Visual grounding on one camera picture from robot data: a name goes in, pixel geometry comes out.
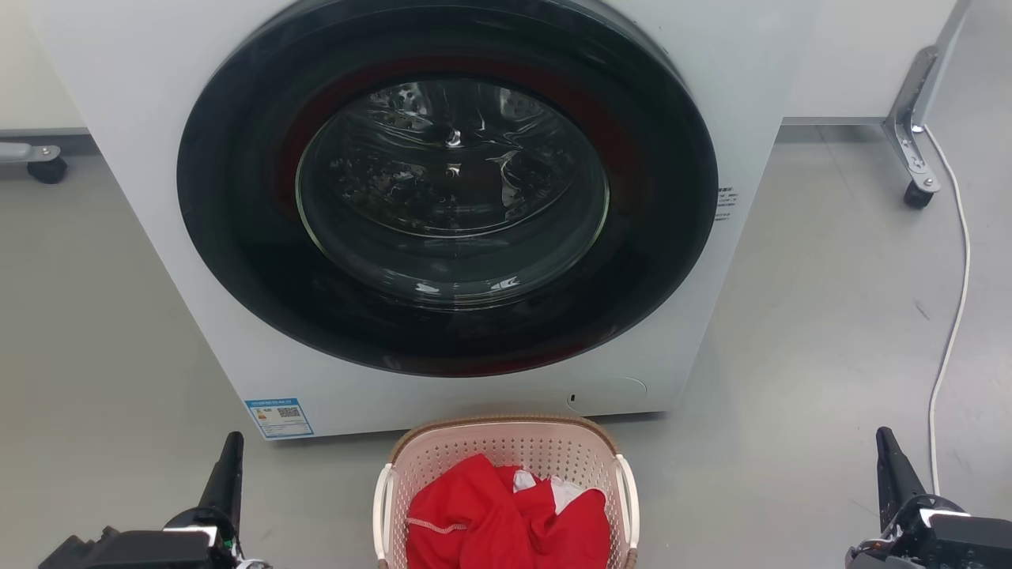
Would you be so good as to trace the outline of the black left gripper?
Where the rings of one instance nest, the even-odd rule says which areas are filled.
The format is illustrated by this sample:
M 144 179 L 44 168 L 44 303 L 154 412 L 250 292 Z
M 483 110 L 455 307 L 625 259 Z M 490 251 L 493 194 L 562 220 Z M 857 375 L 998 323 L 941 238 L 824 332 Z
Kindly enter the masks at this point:
M 268 568 L 241 552 L 244 436 L 233 431 L 214 464 L 198 502 L 159 530 L 104 527 L 97 540 L 72 534 L 40 568 Z

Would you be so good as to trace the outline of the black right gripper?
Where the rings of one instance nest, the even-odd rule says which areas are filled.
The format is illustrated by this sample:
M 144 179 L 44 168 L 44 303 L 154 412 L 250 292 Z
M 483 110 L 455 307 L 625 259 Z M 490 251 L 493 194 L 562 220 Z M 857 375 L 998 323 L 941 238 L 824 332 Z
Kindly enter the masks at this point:
M 1011 522 L 973 516 L 926 495 L 893 430 L 876 430 L 876 480 L 882 535 L 846 554 L 847 568 L 1010 568 Z

